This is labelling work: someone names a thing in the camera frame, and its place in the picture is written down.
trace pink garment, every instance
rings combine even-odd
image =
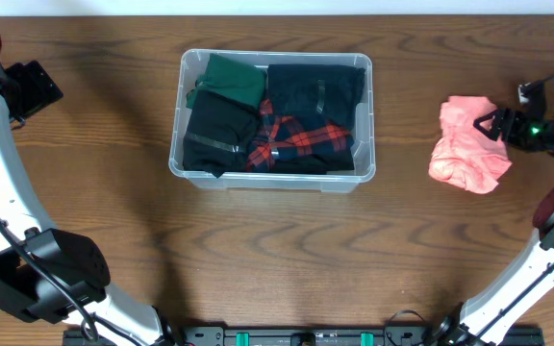
[[[498,185],[497,179],[512,164],[506,145],[486,138],[473,127],[476,118],[495,109],[486,97],[450,96],[441,104],[442,138],[431,155],[431,178],[481,194]]]

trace brown table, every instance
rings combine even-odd
[[[485,196],[427,174],[440,103],[554,71],[554,16],[0,18],[2,60],[39,60],[65,94],[14,133],[40,201],[90,236],[113,279],[172,321],[231,326],[437,321],[524,246],[554,158],[510,150]],[[373,59],[377,173],[350,194],[203,191],[167,166],[190,48]],[[548,90],[554,109],[554,84]],[[554,290],[523,323],[554,345]],[[0,345],[61,345],[64,325],[0,311]]]

